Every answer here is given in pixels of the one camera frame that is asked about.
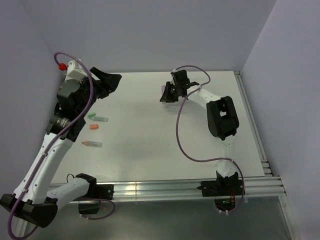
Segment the clear orange pen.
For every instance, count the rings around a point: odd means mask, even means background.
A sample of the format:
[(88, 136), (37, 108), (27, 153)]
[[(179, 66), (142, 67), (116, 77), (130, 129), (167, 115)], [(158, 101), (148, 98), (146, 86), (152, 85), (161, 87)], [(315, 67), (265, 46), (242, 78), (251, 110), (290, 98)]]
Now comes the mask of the clear orange pen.
[(97, 141), (83, 141), (82, 144), (88, 147), (96, 147), (96, 148), (101, 148), (103, 145), (101, 142), (97, 142)]

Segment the purple pen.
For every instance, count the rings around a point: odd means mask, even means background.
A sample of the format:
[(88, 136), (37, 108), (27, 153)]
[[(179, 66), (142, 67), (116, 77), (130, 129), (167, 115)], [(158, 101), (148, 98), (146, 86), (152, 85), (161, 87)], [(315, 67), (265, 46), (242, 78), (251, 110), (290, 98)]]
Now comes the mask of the purple pen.
[(161, 86), (161, 94), (162, 94), (162, 95), (165, 93), (165, 89), (166, 89), (166, 86), (165, 86), (165, 85), (162, 85), (162, 86)]

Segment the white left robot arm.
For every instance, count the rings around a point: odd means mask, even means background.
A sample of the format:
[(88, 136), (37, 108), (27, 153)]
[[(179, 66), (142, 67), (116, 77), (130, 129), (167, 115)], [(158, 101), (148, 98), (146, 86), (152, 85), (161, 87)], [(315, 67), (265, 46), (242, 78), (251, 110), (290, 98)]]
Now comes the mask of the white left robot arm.
[(51, 181), (65, 154), (86, 124), (82, 111), (88, 112), (96, 100), (113, 93), (122, 79), (92, 67), (97, 79), (87, 76), (63, 81), (57, 92), (54, 114), (46, 128), (41, 149), (27, 175), (11, 194), (3, 194), (0, 204), (17, 218), (37, 227), (47, 227), (58, 210), (78, 198), (91, 200), (98, 195), (95, 177), (79, 173), (69, 183), (49, 190)]

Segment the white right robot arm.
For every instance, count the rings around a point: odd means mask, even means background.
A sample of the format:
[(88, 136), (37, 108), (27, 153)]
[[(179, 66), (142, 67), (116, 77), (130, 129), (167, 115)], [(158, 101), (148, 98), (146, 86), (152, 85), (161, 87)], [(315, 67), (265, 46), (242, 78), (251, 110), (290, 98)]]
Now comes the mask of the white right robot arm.
[(236, 196), (245, 195), (244, 175), (232, 157), (234, 137), (240, 126), (239, 118), (233, 99), (230, 96), (218, 96), (204, 89), (204, 84), (191, 81), (185, 68), (179, 67), (171, 73), (172, 80), (162, 87), (161, 103), (177, 103), (182, 99), (175, 123), (175, 136), (182, 154), (193, 162), (198, 162), (183, 149), (179, 125), (183, 107), (187, 101), (192, 101), (206, 111), (209, 133), (222, 145), (224, 153), (221, 156), (208, 159), (216, 163), (216, 179), (200, 183), (198, 190), (203, 197), (230, 197), (235, 201)]

